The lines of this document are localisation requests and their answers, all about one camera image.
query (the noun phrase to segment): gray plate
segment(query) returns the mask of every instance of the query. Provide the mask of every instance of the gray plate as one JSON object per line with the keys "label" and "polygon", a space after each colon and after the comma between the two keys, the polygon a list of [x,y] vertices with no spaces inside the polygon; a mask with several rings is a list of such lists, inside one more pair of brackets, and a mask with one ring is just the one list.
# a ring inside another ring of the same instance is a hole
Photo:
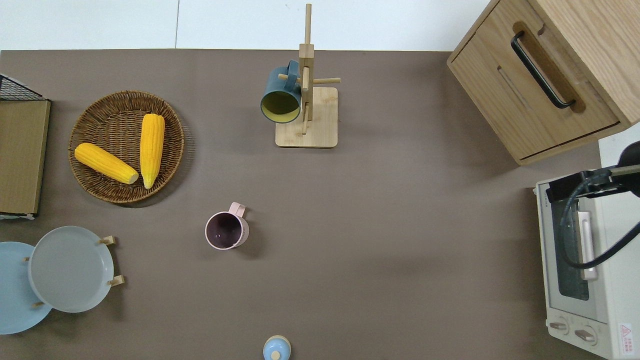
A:
{"label": "gray plate", "polygon": [[40,239],[29,262],[29,282],[38,297],[67,313],[100,304],[111,286],[113,260],[91,231],[63,226]]}

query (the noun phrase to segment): warning label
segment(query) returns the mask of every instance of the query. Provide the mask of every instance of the warning label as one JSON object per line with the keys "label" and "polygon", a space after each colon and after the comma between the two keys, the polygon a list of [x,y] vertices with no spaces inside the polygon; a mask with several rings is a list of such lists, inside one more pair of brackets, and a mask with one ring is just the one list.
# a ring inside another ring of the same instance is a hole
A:
{"label": "warning label", "polygon": [[622,346],[623,355],[634,354],[634,333],[630,323],[620,324],[620,345]]}

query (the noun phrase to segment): wicker basket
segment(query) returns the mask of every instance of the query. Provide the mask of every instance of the wicker basket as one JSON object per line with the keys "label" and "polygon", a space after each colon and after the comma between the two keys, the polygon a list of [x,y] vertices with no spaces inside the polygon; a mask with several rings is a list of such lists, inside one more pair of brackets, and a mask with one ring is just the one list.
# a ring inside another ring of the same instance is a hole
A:
{"label": "wicker basket", "polygon": [[[145,114],[164,117],[164,145],[160,173],[151,189],[142,177],[131,184],[120,183],[76,160],[74,149],[83,142],[93,143],[117,156],[140,172],[140,133]],[[105,96],[89,106],[71,131],[68,156],[78,183],[98,199],[129,204],[157,193],[173,177],[184,152],[184,132],[180,118],[161,98],[140,91],[123,91]]]}

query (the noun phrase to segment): plate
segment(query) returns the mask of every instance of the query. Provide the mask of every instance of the plate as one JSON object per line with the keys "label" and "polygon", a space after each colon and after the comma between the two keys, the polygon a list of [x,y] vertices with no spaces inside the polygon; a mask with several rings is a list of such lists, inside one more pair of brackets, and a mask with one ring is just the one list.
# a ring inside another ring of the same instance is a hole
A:
{"label": "plate", "polygon": [[32,305],[40,299],[29,284],[29,263],[33,246],[14,241],[0,243],[0,335],[30,329],[49,314],[51,306]]}
{"label": "plate", "polygon": [[[145,189],[142,176],[139,176],[135,183],[127,185],[76,160],[76,147],[83,142],[90,142],[115,155],[140,173],[142,118],[148,113],[164,117],[160,172],[151,189]],[[129,204],[146,199],[162,189],[178,169],[183,152],[184,131],[173,108],[153,94],[123,91],[99,99],[80,115],[71,131],[68,158],[71,171],[84,190],[104,201]]]}
{"label": "plate", "polygon": [[29,260],[29,282],[56,310],[80,313],[100,304],[113,280],[113,259],[100,237],[78,226],[49,231]]}

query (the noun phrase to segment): toaster oven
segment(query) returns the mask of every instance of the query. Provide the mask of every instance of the toaster oven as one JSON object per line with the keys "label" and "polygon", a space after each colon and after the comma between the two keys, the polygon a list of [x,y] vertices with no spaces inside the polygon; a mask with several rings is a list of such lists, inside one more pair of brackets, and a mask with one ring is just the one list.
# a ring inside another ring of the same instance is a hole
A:
{"label": "toaster oven", "polygon": [[548,332],[607,359],[640,359],[640,239],[594,268],[579,270],[563,258],[566,251],[585,263],[611,248],[640,220],[640,199],[631,192],[579,197],[560,227],[567,199],[554,199],[556,180],[534,189]]}

